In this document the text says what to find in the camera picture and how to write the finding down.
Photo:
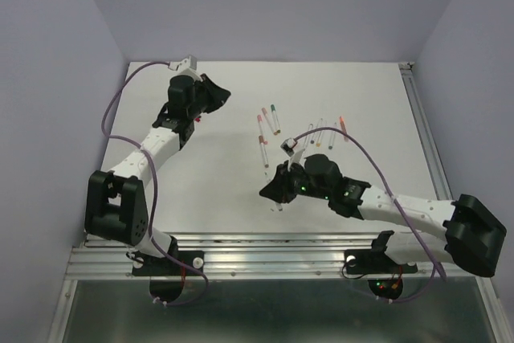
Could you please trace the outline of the orange highlighter pen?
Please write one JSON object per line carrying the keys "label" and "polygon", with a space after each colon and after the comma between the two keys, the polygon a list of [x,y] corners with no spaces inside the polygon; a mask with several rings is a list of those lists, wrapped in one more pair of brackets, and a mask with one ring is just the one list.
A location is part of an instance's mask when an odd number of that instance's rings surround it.
{"label": "orange highlighter pen", "polygon": [[345,126],[345,121],[342,116],[339,117],[339,122],[340,122],[341,131],[343,132],[344,137],[345,137],[345,142],[349,142],[348,133],[347,133],[347,129]]}

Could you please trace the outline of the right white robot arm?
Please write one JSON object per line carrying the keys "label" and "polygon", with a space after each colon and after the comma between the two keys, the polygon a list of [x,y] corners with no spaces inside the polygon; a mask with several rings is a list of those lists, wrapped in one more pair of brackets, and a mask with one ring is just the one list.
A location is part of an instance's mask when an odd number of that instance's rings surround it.
{"label": "right white robot arm", "polygon": [[259,194],[278,204],[297,196],[324,199],[345,218],[409,227],[408,232],[383,231],[373,241],[367,258],[379,271],[435,260],[453,263],[475,276],[492,277],[507,234],[501,221],[472,195],[441,201],[392,197],[368,182],[344,176],[323,154],[307,157],[304,164],[278,165]]}

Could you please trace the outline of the brown cap marker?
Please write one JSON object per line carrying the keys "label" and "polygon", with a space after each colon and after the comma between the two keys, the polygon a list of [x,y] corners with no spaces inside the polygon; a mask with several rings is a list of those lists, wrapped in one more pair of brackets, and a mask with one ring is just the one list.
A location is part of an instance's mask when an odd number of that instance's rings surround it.
{"label": "brown cap marker", "polygon": [[259,135],[259,148],[260,148],[260,152],[261,152],[263,166],[264,166],[264,168],[267,169],[267,168],[269,168],[269,161],[268,161],[268,158],[267,158],[267,151],[266,151],[265,141],[264,141],[262,135]]}

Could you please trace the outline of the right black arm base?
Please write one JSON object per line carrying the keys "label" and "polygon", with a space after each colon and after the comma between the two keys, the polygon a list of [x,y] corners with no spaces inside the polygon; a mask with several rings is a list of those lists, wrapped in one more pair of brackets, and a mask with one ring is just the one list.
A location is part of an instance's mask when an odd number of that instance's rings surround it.
{"label": "right black arm base", "polygon": [[403,276],[417,273],[418,266],[396,263],[386,254],[386,243],[393,235],[393,231],[383,231],[372,241],[370,249],[346,250],[341,275],[348,280],[385,275],[382,279],[368,279],[369,289],[379,299],[396,301],[404,288]]}

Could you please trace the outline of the pink cap marker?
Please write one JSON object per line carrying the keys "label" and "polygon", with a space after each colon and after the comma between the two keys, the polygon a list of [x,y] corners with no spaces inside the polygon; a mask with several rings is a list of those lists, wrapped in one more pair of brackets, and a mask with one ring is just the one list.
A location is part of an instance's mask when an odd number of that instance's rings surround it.
{"label": "pink cap marker", "polygon": [[263,138],[264,143],[266,143],[264,131],[263,131],[263,118],[260,114],[257,116],[257,121],[258,121],[258,126],[259,126],[259,135]]}

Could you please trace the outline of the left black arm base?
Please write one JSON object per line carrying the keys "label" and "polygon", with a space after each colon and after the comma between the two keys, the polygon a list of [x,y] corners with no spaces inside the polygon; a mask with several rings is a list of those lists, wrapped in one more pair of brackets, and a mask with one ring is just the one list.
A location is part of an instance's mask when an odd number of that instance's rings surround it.
{"label": "left black arm base", "polygon": [[149,295],[154,304],[165,308],[186,305],[206,294],[210,281],[203,271],[202,250],[181,251],[173,237],[167,254],[154,257],[135,249],[125,256],[132,262],[132,275],[149,278]]}

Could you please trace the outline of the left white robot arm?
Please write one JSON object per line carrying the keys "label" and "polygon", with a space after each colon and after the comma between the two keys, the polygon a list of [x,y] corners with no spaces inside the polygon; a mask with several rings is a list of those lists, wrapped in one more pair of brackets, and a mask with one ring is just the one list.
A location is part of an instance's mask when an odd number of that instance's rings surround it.
{"label": "left white robot arm", "polygon": [[89,178],[85,231],[135,247],[151,256],[160,273],[173,272],[178,266],[177,240],[153,226],[157,194],[148,207],[145,188],[156,184],[158,169],[186,145],[195,120],[220,109],[230,96],[205,74],[172,77],[168,101],[145,139],[123,161]]}

